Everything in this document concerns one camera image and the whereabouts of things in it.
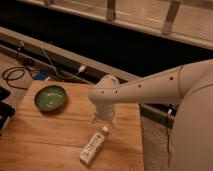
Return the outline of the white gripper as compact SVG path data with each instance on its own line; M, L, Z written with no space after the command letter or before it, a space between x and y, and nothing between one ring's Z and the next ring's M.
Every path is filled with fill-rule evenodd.
M111 127L116 127L116 119L114 119L115 110L113 105L109 106L98 106L96 108L96 113L93 115L93 122L98 120L106 120L109 121Z

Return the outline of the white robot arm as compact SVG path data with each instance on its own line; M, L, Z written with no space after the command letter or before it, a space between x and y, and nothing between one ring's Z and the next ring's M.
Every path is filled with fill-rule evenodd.
M168 171L213 171L213 59L193 62L121 84L106 75L89 99L101 120L116 103L176 104Z

